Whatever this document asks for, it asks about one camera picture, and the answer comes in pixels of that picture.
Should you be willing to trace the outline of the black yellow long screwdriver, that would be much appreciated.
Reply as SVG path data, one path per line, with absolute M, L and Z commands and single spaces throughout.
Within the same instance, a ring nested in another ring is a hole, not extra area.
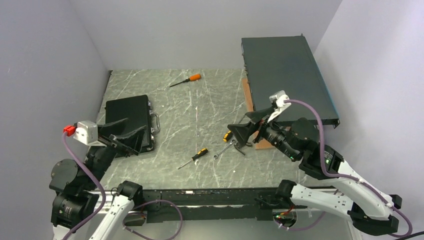
M 224 136 L 223 136 L 223 141 L 224 142 L 228 142 L 231 140 L 231 138 L 233 137 L 233 133 L 229 130 Z

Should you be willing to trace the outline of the dark grey rack unit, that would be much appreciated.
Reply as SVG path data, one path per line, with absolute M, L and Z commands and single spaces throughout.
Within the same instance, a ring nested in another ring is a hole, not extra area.
M 336 128 L 340 124 L 305 36 L 245 37 L 241 49 L 255 111 L 271 107 L 269 97 L 285 91 L 291 100 L 312 106 L 323 125 Z

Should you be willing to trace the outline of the orange handled screwdriver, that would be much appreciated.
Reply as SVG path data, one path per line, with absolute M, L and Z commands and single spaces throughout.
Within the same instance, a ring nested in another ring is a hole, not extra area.
M 183 81 L 180 81 L 178 83 L 172 84 L 169 87 L 171 88 L 171 87 L 174 87 L 174 86 L 183 84 L 183 83 L 195 82 L 197 80 L 200 80 L 201 78 L 202 78 L 202 76 L 198 73 L 198 74 L 195 74 L 195 75 L 190 76 L 189 78 L 186 78 Z

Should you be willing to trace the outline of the black poker chip case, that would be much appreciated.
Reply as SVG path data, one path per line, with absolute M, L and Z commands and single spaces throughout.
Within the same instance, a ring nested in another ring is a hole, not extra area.
M 138 95 L 116 100 L 110 100 L 105 105 L 105 123 L 128 118 L 123 134 L 131 132 L 144 125 L 147 126 L 142 140 L 140 153 L 151 152 L 155 148 L 154 134 L 160 132 L 159 115 L 153 112 L 151 101 L 147 95 Z

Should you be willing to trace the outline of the black yellow short screwdriver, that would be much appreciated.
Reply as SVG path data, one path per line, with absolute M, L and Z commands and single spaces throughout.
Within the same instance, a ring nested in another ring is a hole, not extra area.
M 202 148 L 199 152 L 197 152 L 194 156 L 191 157 L 191 160 L 187 161 L 186 163 L 184 163 L 183 165 L 181 165 L 177 169 L 180 170 L 183 167 L 189 165 L 190 163 L 193 163 L 195 166 L 197 166 L 199 159 L 201 157 L 205 156 L 208 152 L 209 152 L 209 150 L 207 148 Z

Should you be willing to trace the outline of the dark metal clamp tool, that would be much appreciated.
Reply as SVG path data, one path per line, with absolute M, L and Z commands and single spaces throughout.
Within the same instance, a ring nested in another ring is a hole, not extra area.
M 234 148 L 239 152 L 239 153 L 241 153 L 243 156 L 245 156 L 246 155 L 246 153 L 242 150 L 242 148 L 244 148 L 244 147 L 252 147 L 253 146 L 253 144 L 251 143 L 251 142 L 247 142 L 245 145 L 241 145 L 239 142 L 236 142 L 235 144 L 234 144 Z

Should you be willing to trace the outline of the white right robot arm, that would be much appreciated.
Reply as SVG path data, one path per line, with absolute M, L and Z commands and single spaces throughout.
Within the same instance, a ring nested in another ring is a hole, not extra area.
M 247 123 L 228 125 L 239 145 L 246 145 L 251 135 L 256 135 L 257 141 L 266 140 L 291 161 L 299 162 L 299 169 L 306 175 L 341 191 L 341 195 L 333 195 L 284 179 L 275 193 L 280 207 L 319 209 L 350 221 L 357 230 L 372 236 L 398 231 L 394 211 L 401 208 L 402 198 L 377 190 L 340 153 L 321 145 L 319 130 L 309 120 L 299 118 L 285 130 L 271 119 L 270 108 L 247 112 L 246 116 Z

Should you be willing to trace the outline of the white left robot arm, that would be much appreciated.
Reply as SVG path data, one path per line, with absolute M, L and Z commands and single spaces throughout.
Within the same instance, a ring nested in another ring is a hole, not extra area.
M 118 156 L 140 154 L 146 125 L 125 132 L 129 119 L 98 125 L 79 121 L 63 129 L 62 143 L 72 158 L 57 162 L 49 188 L 55 191 L 51 223 L 54 239 L 81 240 L 78 230 L 95 217 L 106 203 L 100 181 Z

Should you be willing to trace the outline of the silver ratchet wrench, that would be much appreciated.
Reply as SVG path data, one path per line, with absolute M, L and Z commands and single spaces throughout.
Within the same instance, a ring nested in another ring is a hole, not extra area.
M 227 149 L 232 147 L 237 141 L 235 139 L 232 139 L 229 141 L 229 143 L 217 154 L 213 156 L 213 159 L 216 160 L 218 157 L 220 157 Z

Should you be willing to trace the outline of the wooden board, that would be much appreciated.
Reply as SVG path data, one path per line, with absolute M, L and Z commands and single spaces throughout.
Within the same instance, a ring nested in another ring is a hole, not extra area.
M 249 86 L 249 81 L 246 77 L 241 79 L 241 85 L 243 88 L 244 99 L 246 103 L 246 108 L 248 112 L 252 112 L 254 110 L 253 100 L 251 89 Z M 270 150 L 274 147 L 265 139 L 262 139 L 259 143 L 254 144 L 256 150 Z

